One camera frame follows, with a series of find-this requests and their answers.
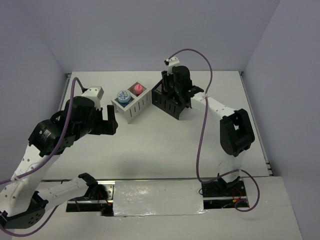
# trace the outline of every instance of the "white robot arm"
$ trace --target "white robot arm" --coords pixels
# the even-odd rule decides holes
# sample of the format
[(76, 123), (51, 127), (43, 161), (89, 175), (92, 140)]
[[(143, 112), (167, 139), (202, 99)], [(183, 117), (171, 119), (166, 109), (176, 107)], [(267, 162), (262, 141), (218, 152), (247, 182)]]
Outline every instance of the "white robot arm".
[(71, 181), (51, 188), (36, 190), (39, 183), (52, 164), (58, 160), (65, 148), (86, 134), (113, 135), (118, 124), (115, 119), (114, 107), (107, 106), (108, 120), (103, 120), (100, 100), (104, 91), (99, 86), (85, 89), (81, 96), (73, 98), (72, 112), (66, 134), (58, 151), (37, 171), (19, 179), (43, 164), (48, 159), (66, 122), (69, 102), (65, 109), (55, 113), (51, 119), (40, 122), (29, 138), (25, 154), (14, 171), (9, 183), (0, 192), (0, 224), (5, 229), (25, 229), (36, 224), (45, 211), (64, 203), (67, 200), (105, 192), (103, 186), (89, 174), (83, 173)]
[[(207, 116), (220, 126), (220, 144), (225, 152), (219, 173), (239, 169), (244, 151), (248, 150), (255, 140), (247, 111), (235, 110), (206, 96), (203, 89), (193, 85), (189, 69), (180, 65), (176, 56), (164, 62), (167, 71), (162, 72), (162, 80), (152, 89), (152, 104), (179, 119), (184, 108), (198, 109), (204, 113), (207, 98)], [(239, 172), (234, 172), (224, 176), (223, 180), (227, 185), (232, 185), (238, 177)]]
[[(235, 109), (230, 108), (228, 106), (223, 105), (212, 97), (208, 96), (208, 118), (214, 121), (217, 125), (220, 124), (220, 121), (223, 117), (231, 116), (235, 113)], [(199, 92), (191, 98), (191, 106), (193, 109), (199, 110), (201, 113), (205, 113), (206, 109), (206, 101), (205, 101), (205, 93)], [(219, 169), (219, 174), (224, 174), (230, 172), (235, 169), (240, 169), (243, 162), (245, 152), (239, 153), (237, 156), (233, 156), (230, 154), (224, 153), (222, 166)], [(234, 172), (228, 174), (223, 178), (226, 183), (231, 183), (235, 181), (239, 177), (239, 172)]]

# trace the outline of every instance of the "white table surface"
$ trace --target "white table surface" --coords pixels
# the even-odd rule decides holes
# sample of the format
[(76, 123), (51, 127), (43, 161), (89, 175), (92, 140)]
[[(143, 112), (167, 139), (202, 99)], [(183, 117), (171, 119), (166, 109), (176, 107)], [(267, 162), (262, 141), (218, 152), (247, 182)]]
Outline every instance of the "white table surface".
[[(101, 105), (111, 104), (118, 91), (140, 82), (152, 89), (161, 79), (159, 71), (118, 72), (73, 72), (71, 79), (78, 77), (84, 87), (102, 86), (104, 95)], [(192, 71), (194, 85), (206, 88), (209, 71)], [(63, 107), (69, 99), (71, 84), (67, 86)], [(249, 112), (249, 104), (237, 71), (214, 71), (209, 95), (228, 107), (243, 108)], [(75, 96), (81, 95), (76, 86)], [(116, 134), (86, 135), (71, 148), (66, 149), (53, 164), (45, 180), (72, 179), (87, 172), (96, 179), (168, 179), (195, 178), (196, 155), (200, 138), (203, 114), (196, 109), (185, 109), (180, 120), (163, 112), (154, 105), (149, 106), (128, 124), (122, 115), (116, 114), (119, 127)], [(245, 153), (243, 169), (253, 176), (268, 176), (265, 158), (256, 137), (249, 151)], [(216, 176), (217, 166), (224, 159), (220, 146), (219, 126), (208, 120), (200, 159), (200, 175)]]
[[(65, 203), (58, 207), (42, 230), (24, 239), (302, 240), (282, 178), (269, 176), (257, 177), (256, 180), (261, 190), (261, 199), (251, 212), (238, 212), (229, 208), (211, 209), (204, 214), (186, 216), (103, 217), (97, 212), (66, 212)], [(54, 184), (59, 182), (43, 182), (40, 188)], [(252, 205), (257, 197), (256, 188), (249, 178), (244, 179), (244, 184), (249, 204)], [(36, 226), (15, 232), (29, 233), (48, 214)]]

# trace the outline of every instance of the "pink object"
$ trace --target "pink object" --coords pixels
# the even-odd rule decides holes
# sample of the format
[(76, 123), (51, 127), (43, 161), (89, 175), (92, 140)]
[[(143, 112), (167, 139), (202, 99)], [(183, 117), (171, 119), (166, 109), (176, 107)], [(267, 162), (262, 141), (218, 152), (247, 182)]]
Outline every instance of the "pink object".
[(135, 94), (140, 95), (140, 94), (142, 94), (143, 91), (144, 90), (143, 90), (143, 87), (142, 87), (141, 84), (137, 84), (137, 85), (134, 86)]

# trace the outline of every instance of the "small white box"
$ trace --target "small white box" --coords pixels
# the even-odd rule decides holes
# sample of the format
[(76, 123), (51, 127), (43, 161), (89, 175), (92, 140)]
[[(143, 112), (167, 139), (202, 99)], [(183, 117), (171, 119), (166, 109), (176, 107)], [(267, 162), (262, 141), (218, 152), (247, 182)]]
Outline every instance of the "small white box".
[(137, 95), (135, 93), (135, 85), (137, 84), (142, 85), (141, 83), (136, 82), (131, 87), (126, 89), (129, 91), (132, 99), (128, 105), (121, 105), (117, 97), (114, 100), (111, 100), (115, 112), (123, 115), (127, 123), (130, 123), (136, 116), (138, 116), (147, 106), (151, 105), (152, 103), (151, 89), (145, 88), (142, 85), (143, 92), (140, 95)]

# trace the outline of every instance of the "purple cable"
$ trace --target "purple cable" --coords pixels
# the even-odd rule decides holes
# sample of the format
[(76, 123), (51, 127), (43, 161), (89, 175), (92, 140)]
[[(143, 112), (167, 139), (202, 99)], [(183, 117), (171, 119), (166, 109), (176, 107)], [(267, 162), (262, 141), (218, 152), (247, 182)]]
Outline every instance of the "purple cable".
[(81, 209), (80, 209), (78, 201), (75, 198), (73, 199), (73, 201), (75, 202), (76, 209), (78, 209), (78, 212), (81, 212)]
[(235, 172), (238, 172), (238, 171), (242, 171), (244, 172), (245, 174), (247, 174), (254, 182), (255, 186), (256, 186), (256, 189), (257, 189), (257, 199), (256, 199), (256, 202), (254, 203), (254, 205), (249, 208), (249, 209), (246, 209), (246, 210), (242, 210), (242, 209), (238, 209), (237, 208), (237, 205), (238, 203), (240, 202), (244, 202), (245, 199), (241, 199), (239, 201), (237, 201), (234, 205), (235, 209), (240, 211), (240, 212), (249, 212), (251, 210), (253, 210), (259, 203), (259, 200), (260, 200), (260, 189), (259, 189), (259, 186), (258, 186), (258, 183), (256, 182), (256, 180), (245, 170), (242, 170), (242, 169), (235, 169), (235, 170), (232, 170), (232, 171), (228, 171), (228, 172), (225, 172), (224, 174), (221, 174), (219, 175), (218, 177), (215, 177), (213, 179), (210, 179), (210, 180), (207, 180), (207, 181), (204, 181), (201, 179), (200, 177), (200, 173), (199, 173), (199, 163), (200, 163), (200, 153), (201, 153), (201, 147), (202, 147), (202, 143), (203, 143), (203, 140), (204, 140), (204, 135), (205, 135), (205, 129), (206, 129), (206, 123), (207, 123), (207, 117), (208, 117), (208, 108), (209, 108), (209, 102), (208, 102), (208, 97), (207, 97), (207, 93), (208, 93), (208, 90), (211, 86), (211, 83), (212, 83), (212, 79), (213, 79), (213, 70), (212, 70), (212, 67), (211, 67), (211, 64), (209, 62), (209, 60), (206, 58), (205, 55), (203, 55), (201, 52), (193, 49), (193, 48), (184, 48), (184, 49), (181, 49), (177, 52), (175, 52), (174, 54), (172, 54), (168, 59), (171, 59), (173, 56), (177, 55), (178, 53), (181, 53), (181, 52), (184, 52), (184, 51), (191, 51), (191, 52), (194, 52), (194, 53), (197, 53), (199, 54), (201, 57), (203, 57), (203, 59), (206, 61), (206, 63), (208, 64), (209, 66), (209, 70), (210, 70), (210, 80), (209, 80), (209, 84), (208, 86), (206, 87), (205, 91), (204, 91), (204, 94), (205, 94), (205, 111), (204, 111), (204, 118), (203, 118), (203, 124), (202, 124), (202, 129), (201, 129), (201, 135), (200, 135), (200, 140), (199, 140), (199, 146), (198, 146), (198, 151), (197, 151), (197, 154), (196, 154), (196, 164), (195, 164), (195, 169), (196, 169), (196, 178), (198, 179), (198, 181), (202, 184), (209, 184), (209, 183), (212, 183), (226, 175), (229, 175), (229, 174), (232, 174), (232, 173), (235, 173)]
[[(50, 159), (56, 154), (56, 152), (58, 151), (59, 147), (61, 146), (61, 144), (62, 144), (62, 142), (63, 142), (63, 140), (65, 138), (65, 135), (66, 135), (66, 132), (67, 132), (67, 128), (68, 128), (68, 125), (69, 125), (69, 121), (70, 121), (70, 117), (71, 117), (72, 105), (73, 105), (73, 102), (74, 102), (74, 94), (75, 94), (76, 82), (78, 82), (78, 84), (80, 85), (82, 90), (84, 89), (84, 86), (81, 84), (79, 78), (75, 77), (72, 80), (72, 84), (71, 84), (70, 102), (69, 102), (68, 112), (66, 114), (66, 119), (65, 119), (65, 123), (64, 123), (63, 129), (62, 129), (62, 133), (61, 133), (61, 136), (60, 136), (57, 144), (55, 145), (54, 149), (52, 150), (52, 152), (50, 153), (50, 155), (47, 157), (47, 159), (45, 161), (43, 161), (40, 165), (35, 167), (33, 170), (30, 170), (28, 172), (25, 172), (25, 173), (17, 176), (18, 179), (21, 179), (21, 178), (24, 178), (26, 176), (29, 176), (30, 174), (33, 174), (34, 172), (36, 172), (39, 169), (41, 169), (44, 165), (47, 164), (47, 162), (50, 161)], [(12, 181), (9, 178), (9, 179), (0, 181), (0, 185), (7, 184), (7, 183), (10, 183), (10, 182), (12, 182)]]
[(8, 234), (8, 235), (10, 235), (10, 236), (18, 237), (18, 238), (23, 238), (23, 237), (31, 236), (32, 234), (37, 233), (40, 229), (42, 229), (42, 228), (47, 224), (47, 222), (50, 220), (50, 218), (51, 218), (52, 215), (55, 213), (55, 211), (57, 210), (58, 207), (59, 207), (59, 206), (55, 206), (54, 209), (52, 210), (52, 212), (50, 213), (50, 215), (48, 216), (48, 218), (41, 224), (41, 226), (38, 227), (36, 230), (34, 230), (34, 231), (32, 231), (32, 232), (25, 233), (25, 234), (17, 234), (17, 233), (8, 231), (8, 230), (5, 229), (3, 226), (1, 226), (1, 224), (0, 224), (0, 230), (2, 230), (4, 233), (6, 233), (6, 234)]

